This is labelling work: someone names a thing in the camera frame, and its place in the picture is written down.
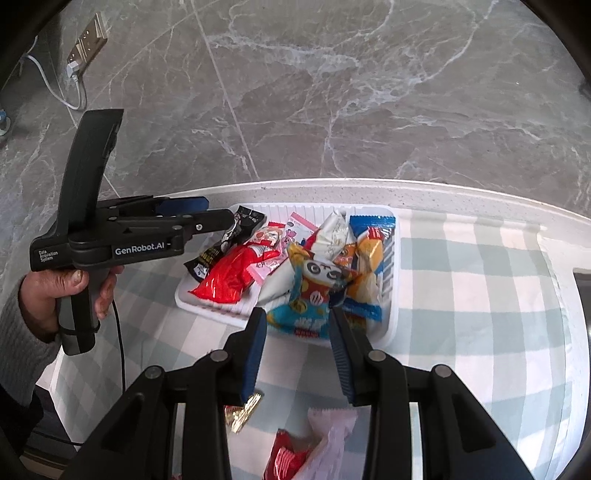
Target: cartoon panda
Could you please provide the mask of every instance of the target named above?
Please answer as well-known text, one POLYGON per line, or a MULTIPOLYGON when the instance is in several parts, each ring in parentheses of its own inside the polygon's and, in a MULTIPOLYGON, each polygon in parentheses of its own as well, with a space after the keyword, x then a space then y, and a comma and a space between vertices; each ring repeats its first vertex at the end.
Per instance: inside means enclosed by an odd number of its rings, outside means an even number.
POLYGON ((332 288, 344 278, 339 267, 314 259, 304 260, 301 271, 301 298, 314 306, 327 303, 332 288))

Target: cartoon panda face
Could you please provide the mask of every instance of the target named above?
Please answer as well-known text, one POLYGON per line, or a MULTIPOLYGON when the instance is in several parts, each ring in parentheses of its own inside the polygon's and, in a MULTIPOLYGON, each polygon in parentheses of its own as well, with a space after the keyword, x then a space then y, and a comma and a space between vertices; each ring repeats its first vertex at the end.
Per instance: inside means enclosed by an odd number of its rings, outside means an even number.
POLYGON ((319 285, 331 287, 343 278, 341 270, 334 265, 326 265, 314 260, 305 260, 303 276, 306 280, 319 285))

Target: metal screw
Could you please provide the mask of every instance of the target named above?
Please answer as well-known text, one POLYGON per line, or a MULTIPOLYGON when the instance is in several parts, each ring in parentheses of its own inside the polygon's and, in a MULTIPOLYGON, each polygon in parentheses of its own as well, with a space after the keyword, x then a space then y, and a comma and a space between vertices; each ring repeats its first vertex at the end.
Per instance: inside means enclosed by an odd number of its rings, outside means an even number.
POLYGON ((162 367, 158 367, 157 365, 152 365, 151 367, 148 367, 146 369, 146 371, 144 372, 144 375, 146 376, 146 378, 153 380, 154 378, 158 378, 160 375, 162 375, 163 371, 164 370, 162 370, 162 367))
POLYGON ((381 350, 371 350, 371 352, 368 353, 368 357, 374 362, 383 362, 386 360, 386 354, 381 350))
POLYGON ((225 350, 214 350, 212 353, 209 354, 209 357, 214 362, 223 362, 226 358, 228 358, 228 352, 225 350))
POLYGON ((442 378, 447 378, 452 374, 452 369, 447 365, 437 365, 435 367, 435 373, 442 378))

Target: person's arm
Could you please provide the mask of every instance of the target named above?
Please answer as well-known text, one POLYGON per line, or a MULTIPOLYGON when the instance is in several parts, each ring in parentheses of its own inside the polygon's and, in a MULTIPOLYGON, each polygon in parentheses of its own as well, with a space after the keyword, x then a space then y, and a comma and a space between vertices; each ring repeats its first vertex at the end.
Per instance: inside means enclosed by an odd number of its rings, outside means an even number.
MULTIPOLYGON (((95 303, 97 316, 106 317, 113 300, 117 273, 112 269, 95 303)), ((80 293, 88 273, 30 272, 18 282, 0 312, 0 427, 17 452, 22 449, 43 409, 33 394, 35 383, 61 347, 57 300, 80 293)))

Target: black snack package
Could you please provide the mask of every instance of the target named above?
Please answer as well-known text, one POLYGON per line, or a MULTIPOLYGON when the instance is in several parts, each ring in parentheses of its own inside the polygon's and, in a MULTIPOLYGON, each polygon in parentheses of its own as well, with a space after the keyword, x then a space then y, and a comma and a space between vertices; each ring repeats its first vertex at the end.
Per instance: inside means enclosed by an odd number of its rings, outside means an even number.
POLYGON ((222 239, 209 247, 197 258, 185 262, 184 266, 191 276, 201 282, 211 268, 230 250, 233 245, 246 242, 265 222, 265 214, 240 205, 234 214, 234 225, 224 233, 222 239))

